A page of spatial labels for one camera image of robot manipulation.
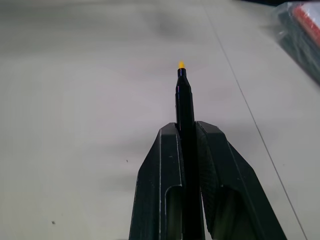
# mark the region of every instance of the white table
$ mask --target white table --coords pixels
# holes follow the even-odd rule
[[[288,240],[318,239],[320,89],[268,36],[270,7],[73,2],[0,12],[0,239],[128,239],[180,60],[195,118],[251,164]]]

